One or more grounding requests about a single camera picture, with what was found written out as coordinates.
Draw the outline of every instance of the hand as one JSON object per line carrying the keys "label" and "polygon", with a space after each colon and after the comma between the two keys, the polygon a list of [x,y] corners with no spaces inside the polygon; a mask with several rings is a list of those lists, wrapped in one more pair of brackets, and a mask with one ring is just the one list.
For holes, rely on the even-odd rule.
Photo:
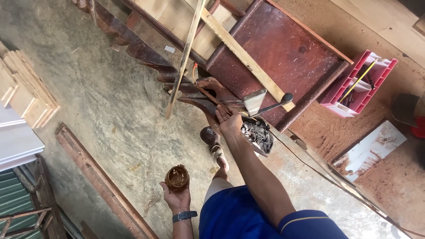
{"label": "hand", "polygon": [[164,190],[164,200],[170,207],[173,215],[190,211],[189,181],[183,189],[169,189],[165,182],[159,183]]}
{"label": "hand", "polygon": [[217,106],[215,114],[220,122],[220,132],[224,137],[241,133],[242,116],[234,108],[229,108],[231,116],[224,111],[221,105]]}

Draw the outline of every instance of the concrete floor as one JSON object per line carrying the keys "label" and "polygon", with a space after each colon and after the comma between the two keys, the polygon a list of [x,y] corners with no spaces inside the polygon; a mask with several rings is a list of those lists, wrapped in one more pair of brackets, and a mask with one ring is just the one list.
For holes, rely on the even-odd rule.
{"label": "concrete floor", "polygon": [[[103,3],[125,19],[122,6]],[[192,181],[192,209],[201,210],[215,166],[199,138],[207,126],[203,113],[177,102],[172,119],[166,120],[168,95],[156,81],[157,73],[124,51],[109,49],[111,38],[69,0],[0,0],[0,21],[0,40],[29,57],[62,106],[46,127],[35,130],[46,145],[43,156],[61,208],[78,227],[84,220],[99,238],[132,238],[56,142],[54,132],[64,122],[159,238],[171,238],[171,212],[158,183],[169,168],[184,164]],[[167,59],[178,62],[181,53],[163,51],[170,44],[147,24],[138,25],[136,32]],[[230,182],[242,185],[226,148],[225,153]],[[323,210],[349,238],[405,237],[311,171],[277,140],[270,157],[261,160],[281,180],[297,210]],[[193,220],[196,237],[198,220]]]}

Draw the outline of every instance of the stack of wooden boards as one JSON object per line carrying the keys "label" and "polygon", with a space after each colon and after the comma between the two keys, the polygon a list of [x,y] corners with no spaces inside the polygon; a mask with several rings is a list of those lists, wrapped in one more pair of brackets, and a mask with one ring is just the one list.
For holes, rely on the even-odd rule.
{"label": "stack of wooden boards", "polygon": [[43,127],[60,106],[35,74],[21,51],[0,42],[0,102],[8,104],[31,128]]}

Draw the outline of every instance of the tool organizer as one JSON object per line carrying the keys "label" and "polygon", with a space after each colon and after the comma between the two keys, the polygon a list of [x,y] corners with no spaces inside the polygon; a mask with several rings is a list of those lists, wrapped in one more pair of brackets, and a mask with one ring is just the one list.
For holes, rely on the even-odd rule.
{"label": "tool organizer", "polygon": [[[350,88],[355,81],[357,81],[356,75],[363,65],[370,65],[375,59],[379,59],[378,62],[372,67],[368,75],[374,84],[374,89],[371,88],[369,82],[360,80],[357,85],[353,88],[354,93],[352,94],[353,101],[347,107],[338,101],[343,96],[344,91]],[[366,104],[370,101],[372,96],[379,89],[385,78],[390,74],[394,68],[397,59],[387,60],[382,59],[370,50],[366,50],[361,54],[358,54],[354,58],[354,64],[347,67],[347,69],[335,80],[335,82],[328,88],[328,93],[320,102],[321,105],[325,106],[332,112],[336,113],[342,118],[354,117],[354,115],[360,114]]]}

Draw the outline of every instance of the green corrugated metal sheet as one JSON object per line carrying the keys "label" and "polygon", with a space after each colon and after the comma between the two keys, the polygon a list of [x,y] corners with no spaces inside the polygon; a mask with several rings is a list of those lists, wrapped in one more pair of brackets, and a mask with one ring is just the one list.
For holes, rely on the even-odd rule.
{"label": "green corrugated metal sheet", "polygon": [[[0,172],[0,216],[33,209],[29,193],[19,182],[11,170]],[[37,222],[35,215],[23,216],[12,220],[8,232],[34,226]],[[6,221],[0,222],[0,231]],[[39,230],[32,233],[14,236],[12,239],[42,239]]]}

